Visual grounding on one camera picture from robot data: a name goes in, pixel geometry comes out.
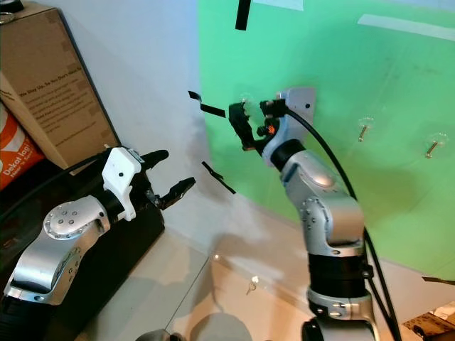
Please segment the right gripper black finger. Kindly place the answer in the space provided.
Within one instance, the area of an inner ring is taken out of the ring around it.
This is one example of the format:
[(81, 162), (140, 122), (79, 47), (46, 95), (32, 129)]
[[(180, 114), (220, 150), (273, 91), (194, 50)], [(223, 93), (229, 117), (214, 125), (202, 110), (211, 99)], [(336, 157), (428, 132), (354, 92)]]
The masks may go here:
[(248, 121), (243, 102), (234, 103), (228, 107), (228, 120), (230, 120), (231, 127), (242, 143), (242, 149), (244, 151), (259, 152), (259, 146), (257, 145), (259, 142), (252, 135), (252, 126), (250, 126), (250, 121)]
[(285, 116), (285, 100), (261, 101), (259, 107), (264, 116), (264, 124), (259, 128), (260, 136), (275, 136), (277, 130), (282, 126), (282, 117)]

